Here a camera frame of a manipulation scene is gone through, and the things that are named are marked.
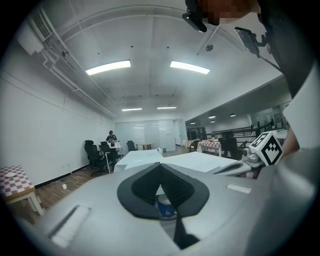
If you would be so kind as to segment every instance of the wooden floor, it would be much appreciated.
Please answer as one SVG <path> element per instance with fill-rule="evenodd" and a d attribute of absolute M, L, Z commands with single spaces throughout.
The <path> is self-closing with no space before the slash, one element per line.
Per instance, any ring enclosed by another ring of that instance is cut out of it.
<path fill-rule="evenodd" d="M 172 157 L 177 155 L 182 155 L 188 153 L 189 149 L 183 146 L 176 146 L 175 151 L 169 151 L 163 153 L 163 157 Z M 86 168 L 76 173 L 72 174 L 72 176 L 67 176 L 58 181 L 54 181 L 48 185 L 44 185 L 36 189 L 36 195 L 41 200 L 41 206 L 46 211 L 52 206 L 54 206 L 61 199 L 69 195 L 71 192 L 75 191 L 77 188 L 82 186 L 87 181 L 94 179 L 96 177 L 101 176 L 101 174 L 96 174 L 93 177 L 90 175 L 96 170 L 92 170 L 90 168 Z M 66 184 L 67 189 L 63 189 L 62 185 Z M 34 224 L 40 216 L 37 213 L 34 213 L 29 206 L 28 201 L 22 200 L 16 203 L 10 204 L 9 209 L 12 211 L 14 215 L 17 215 L 20 218 L 23 218 L 30 223 Z"/>

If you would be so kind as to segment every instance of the white label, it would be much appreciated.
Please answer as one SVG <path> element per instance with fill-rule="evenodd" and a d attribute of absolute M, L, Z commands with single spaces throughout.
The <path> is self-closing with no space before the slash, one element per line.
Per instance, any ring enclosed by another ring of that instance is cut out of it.
<path fill-rule="evenodd" d="M 239 186 L 239 185 L 235 185 L 235 184 L 229 184 L 228 186 L 226 186 L 228 189 L 230 190 L 235 190 L 238 192 L 242 192 L 245 194 L 250 194 L 252 188 L 246 187 L 246 186 Z"/>

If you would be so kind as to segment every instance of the ceiling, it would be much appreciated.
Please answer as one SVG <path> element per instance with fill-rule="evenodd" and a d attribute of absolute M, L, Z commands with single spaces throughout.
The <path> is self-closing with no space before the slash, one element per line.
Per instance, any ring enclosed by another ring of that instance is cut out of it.
<path fill-rule="evenodd" d="M 123 108 L 152 113 L 171 105 L 177 109 L 164 111 L 186 112 L 248 76 L 262 62 L 246 51 L 234 31 L 240 26 L 259 38 L 265 29 L 256 14 L 218 28 L 209 25 L 208 32 L 200 33 L 181 18 L 185 0 L 55 0 L 47 1 L 43 9 L 84 70 L 131 61 L 130 68 L 91 76 L 112 101 L 101 97 L 94 86 L 85 88 L 118 117 L 127 115 Z M 213 50 L 206 52 L 210 44 Z M 171 61 L 210 72 L 170 68 Z"/>
<path fill-rule="evenodd" d="M 290 100 L 291 95 L 288 84 L 282 76 L 246 95 L 186 121 L 185 125 L 187 127 L 206 126 L 211 121 L 215 121 L 215 124 L 218 124 L 220 121 L 232 118 L 230 117 L 231 113 L 237 116 L 253 114 L 289 102 Z"/>

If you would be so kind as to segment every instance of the fluorescent light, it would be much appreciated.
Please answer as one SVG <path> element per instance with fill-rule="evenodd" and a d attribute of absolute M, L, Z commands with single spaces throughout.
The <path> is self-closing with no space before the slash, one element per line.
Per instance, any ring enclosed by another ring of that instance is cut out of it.
<path fill-rule="evenodd" d="M 190 70 L 190 71 L 199 72 L 202 74 L 208 74 L 210 72 L 209 69 L 206 69 L 206 68 L 203 68 L 200 66 L 195 66 L 195 65 L 183 63 L 183 62 L 177 62 L 177 61 L 172 61 L 170 67 L 177 68 L 177 69 L 183 69 L 183 70 Z"/>
<path fill-rule="evenodd" d="M 142 110 L 142 108 L 127 108 L 127 109 L 122 109 L 122 111 L 135 111 L 135 110 Z"/>
<path fill-rule="evenodd" d="M 157 107 L 158 110 L 170 110 L 170 109 L 176 109 L 176 106 L 160 106 Z"/>
<path fill-rule="evenodd" d="M 102 66 L 97 66 L 97 67 L 88 69 L 85 72 L 87 72 L 87 74 L 91 76 L 104 71 L 129 68 L 129 67 L 131 67 L 130 60 L 125 60 L 125 61 L 110 63 Z"/>

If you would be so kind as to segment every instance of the logo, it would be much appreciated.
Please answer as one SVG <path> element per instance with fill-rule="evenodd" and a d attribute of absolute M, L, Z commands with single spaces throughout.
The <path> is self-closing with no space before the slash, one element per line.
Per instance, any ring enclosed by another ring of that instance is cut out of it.
<path fill-rule="evenodd" d="M 257 147 L 265 139 L 267 135 L 268 132 L 261 133 L 260 136 L 256 138 L 256 140 L 250 146 Z"/>
<path fill-rule="evenodd" d="M 273 136 L 270 137 L 261 152 L 270 166 L 274 165 L 282 154 L 281 147 Z"/>

